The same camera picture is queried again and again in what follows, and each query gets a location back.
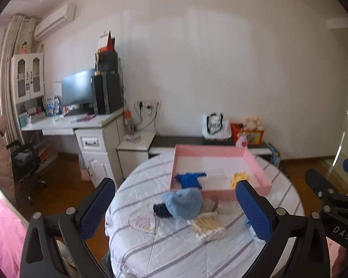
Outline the yellow crochet knit item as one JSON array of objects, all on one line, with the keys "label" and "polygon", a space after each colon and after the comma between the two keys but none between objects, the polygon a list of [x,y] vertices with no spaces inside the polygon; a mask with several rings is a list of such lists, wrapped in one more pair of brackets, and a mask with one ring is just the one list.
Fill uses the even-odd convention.
[{"label": "yellow crochet knit item", "polygon": [[237,184],[242,180],[249,180],[249,176],[245,172],[238,172],[234,174],[231,180],[231,189],[235,189]]}]

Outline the bag of cotton swabs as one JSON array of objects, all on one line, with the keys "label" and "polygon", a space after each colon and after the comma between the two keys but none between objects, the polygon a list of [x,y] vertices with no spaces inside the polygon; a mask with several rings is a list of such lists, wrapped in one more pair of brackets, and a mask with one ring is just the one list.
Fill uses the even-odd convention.
[{"label": "bag of cotton swabs", "polygon": [[216,212],[201,213],[195,219],[189,220],[196,237],[207,243],[225,236],[226,228],[222,225]]}]

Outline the light blue fluffy towel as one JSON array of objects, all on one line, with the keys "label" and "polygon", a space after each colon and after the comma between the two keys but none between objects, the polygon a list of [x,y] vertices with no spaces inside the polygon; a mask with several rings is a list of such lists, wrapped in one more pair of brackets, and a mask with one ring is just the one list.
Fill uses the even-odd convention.
[{"label": "light blue fluffy towel", "polygon": [[161,199],[172,217],[180,220],[194,219],[202,208],[202,195],[198,188],[169,191],[163,193]]}]

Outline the blue crochet knit item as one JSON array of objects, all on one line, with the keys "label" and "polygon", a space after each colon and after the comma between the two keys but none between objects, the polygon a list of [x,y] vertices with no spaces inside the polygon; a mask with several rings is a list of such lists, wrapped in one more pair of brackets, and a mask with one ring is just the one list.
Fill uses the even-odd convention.
[{"label": "blue crochet knit item", "polygon": [[206,177],[206,172],[195,172],[195,173],[185,173],[185,174],[176,174],[175,180],[179,182],[180,186],[183,189],[186,188],[198,188],[202,189],[201,184],[199,183],[199,178]]}]

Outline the dark navy knit scrunchie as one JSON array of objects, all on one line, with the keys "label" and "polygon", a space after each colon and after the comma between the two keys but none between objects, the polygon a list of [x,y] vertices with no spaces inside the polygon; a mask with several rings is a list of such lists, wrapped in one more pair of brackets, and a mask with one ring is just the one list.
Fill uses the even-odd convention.
[{"label": "dark navy knit scrunchie", "polygon": [[157,217],[160,218],[171,218],[173,215],[169,212],[165,203],[153,205],[153,212]]}]

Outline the blue tissue box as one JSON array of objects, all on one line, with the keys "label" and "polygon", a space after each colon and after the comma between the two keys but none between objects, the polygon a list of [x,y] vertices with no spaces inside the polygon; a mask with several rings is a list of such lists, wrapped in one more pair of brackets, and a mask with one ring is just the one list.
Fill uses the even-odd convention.
[{"label": "blue tissue box", "polygon": [[268,143],[268,147],[271,151],[270,162],[277,168],[280,167],[281,156],[279,150],[273,146],[271,142]]}]

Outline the pink heart plush toy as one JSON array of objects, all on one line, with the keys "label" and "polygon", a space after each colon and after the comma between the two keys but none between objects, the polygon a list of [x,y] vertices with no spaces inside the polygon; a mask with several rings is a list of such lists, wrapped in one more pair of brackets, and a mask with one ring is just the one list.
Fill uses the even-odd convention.
[{"label": "pink heart plush toy", "polygon": [[238,140],[236,141],[235,146],[237,148],[247,148],[248,146],[248,139],[246,134],[240,134],[238,136]]}]

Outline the beige plush toy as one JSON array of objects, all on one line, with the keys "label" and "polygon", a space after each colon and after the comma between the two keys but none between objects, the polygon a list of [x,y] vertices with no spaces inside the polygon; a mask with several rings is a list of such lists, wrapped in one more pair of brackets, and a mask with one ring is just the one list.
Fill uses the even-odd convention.
[{"label": "beige plush toy", "polygon": [[243,121],[243,129],[247,131],[263,131],[263,125],[257,117],[247,117]]}]

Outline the white desk with drawers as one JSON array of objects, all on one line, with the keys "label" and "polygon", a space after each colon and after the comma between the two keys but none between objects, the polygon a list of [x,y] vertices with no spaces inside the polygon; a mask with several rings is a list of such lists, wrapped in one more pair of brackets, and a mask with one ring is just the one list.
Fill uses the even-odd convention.
[{"label": "white desk with drawers", "polygon": [[83,115],[46,117],[21,130],[41,131],[45,136],[75,136],[93,185],[111,178],[120,187],[124,177],[117,147],[125,134],[123,109],[90,120],[83,118]]}]

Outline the low black white tv bench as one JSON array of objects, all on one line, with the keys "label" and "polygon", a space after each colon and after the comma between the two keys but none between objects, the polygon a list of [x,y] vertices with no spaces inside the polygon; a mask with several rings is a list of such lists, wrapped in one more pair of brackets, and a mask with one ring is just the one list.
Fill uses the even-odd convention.
[{"label": "low black white tv bench", "polygon": [[154,132],[147,131],[136,132],[135,134],[141,136],[140,142],[127,142],[123,137],[123,141],[117,147],[124,179],[126,179],[140,164],[149,160],[149,158],[172,152],[177,145],[235,145],[232,138],[224,141],[215,141],[203,137],[159,136]]}]

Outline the stack of books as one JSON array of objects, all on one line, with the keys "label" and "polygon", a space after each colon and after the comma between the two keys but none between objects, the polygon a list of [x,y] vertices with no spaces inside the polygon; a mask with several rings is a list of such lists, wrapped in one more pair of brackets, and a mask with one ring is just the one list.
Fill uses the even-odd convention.
[{"label": "stack of books", "polygon": [[45,118],[46,118],[45,112],[34,113],[27,116],[26,122],[27,122],[27,125],[35,124],[36,122],[39,122]]}]

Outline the floral pouch on side table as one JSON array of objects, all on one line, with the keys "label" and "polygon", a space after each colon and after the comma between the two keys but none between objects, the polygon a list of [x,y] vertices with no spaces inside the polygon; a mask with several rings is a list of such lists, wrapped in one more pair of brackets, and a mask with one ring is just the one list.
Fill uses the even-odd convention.
[{"label": "floral pouch on side table", "polygon": [[127,142],[138,143],[141,140],[141,136],[139,134],[126,134],[124,140]]}]

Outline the orange capped bottle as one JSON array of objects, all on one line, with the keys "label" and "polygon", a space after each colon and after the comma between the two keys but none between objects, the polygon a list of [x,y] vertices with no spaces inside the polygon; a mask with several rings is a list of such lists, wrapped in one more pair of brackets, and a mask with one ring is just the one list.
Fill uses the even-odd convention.
[{"label": "orange capped bottle", "polygon": [[132,122],[132,114],[129,109],[124,111],[124,122],[127,128],[127,133],[132,135],[134,133],[134,124]]}]

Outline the black computer monitor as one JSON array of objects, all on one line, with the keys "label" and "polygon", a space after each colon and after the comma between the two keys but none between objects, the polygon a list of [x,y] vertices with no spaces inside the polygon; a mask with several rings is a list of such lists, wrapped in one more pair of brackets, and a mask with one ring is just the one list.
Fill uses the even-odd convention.
[{"label": "black computer monitor", "polygon": [[92,77],[94,69],[74,73],[61,80],[62,106],[93,102]]}]

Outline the white air conditioner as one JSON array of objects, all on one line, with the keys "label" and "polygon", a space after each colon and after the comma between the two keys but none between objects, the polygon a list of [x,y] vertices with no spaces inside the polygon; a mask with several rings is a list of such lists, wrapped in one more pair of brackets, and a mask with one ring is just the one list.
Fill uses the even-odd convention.
[{"label": "white air conditioner", "polygon": [[76,6],[72,3],[66,4],[44,18],[34,30],[34,38],[41,41],[48,34],[74,20]]}]

